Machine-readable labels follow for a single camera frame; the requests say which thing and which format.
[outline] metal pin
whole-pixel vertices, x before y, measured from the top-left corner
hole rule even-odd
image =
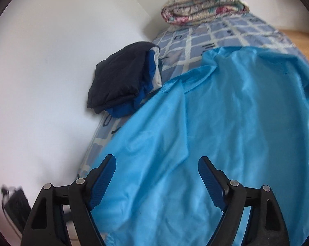
[[[80,177],[80,178],[78,178],[78,179],[76,180],[76,183],[77,183],[78,185],[81,185],[81,184],[83,184],[84,182],[85,182],[85,179],[82,178],[82,177]]]
[[[239,182],[238,182],[237,180],[235,180],[235,179],[232,179],[232,180],[230,181],[230,184],[231,184],[232,186],[234,186],[234,187],[239,186]]]
[[[43,188],[44,188],[45,190],[48,190],[48,189],[51,188],[51,186],[52,186],[51,183],[46,183],[46,184],[43,186]]]
[[[264,185],[263,190],[269,192],[271,190],[270,186]]]

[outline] ribbed rubber pad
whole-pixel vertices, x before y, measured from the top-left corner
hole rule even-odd
[[[209,192],[209,195],[214,203],[214,205],[224,211],[227,204],[224,200],[224,190],[218,183],[212,171],[209,169],[203,158],[199,159],[198,171],[205,183],[205,186]]]
[[[97,178],[91,190],[91,199],[88,203],[90,210],[101,203],[101,200],[106,192],[106,189],[112,179],[116,170],[116,158],[112,155],[106,166],[104,167],[101,175]]]

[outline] stack of folded clothes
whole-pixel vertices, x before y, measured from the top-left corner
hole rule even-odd
[[[217,17],[249,12],[241,0],[168,0],[161,15],[172,25],[198,25]]]
[[[162,86],[159,53],[159,47],[151,42],[136,42],[100,62],[87,108],[96,114],[105,110],[115,118],[134,113],[147,94]]]

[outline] dark folded shirt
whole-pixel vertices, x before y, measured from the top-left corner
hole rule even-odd
[[[144,73],[147,52],[154,46],[151,42],[135,42],[98,63],[88,91],[87,108],[93,108],[99,114],[136,98],[142,77],[148,74]]]

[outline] mattress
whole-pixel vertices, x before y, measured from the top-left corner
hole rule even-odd
[[[226,16],[198,26],[160,32],[153,43],[161,49],[162,83],[198,67],[203,52],[216,47],[254,46],[293,54],[308,63],[305,56],[277,29],[251,13]],[[86,177],[103,147],[130,118],[101,114],[100,123],[80,165],[77,177]]]

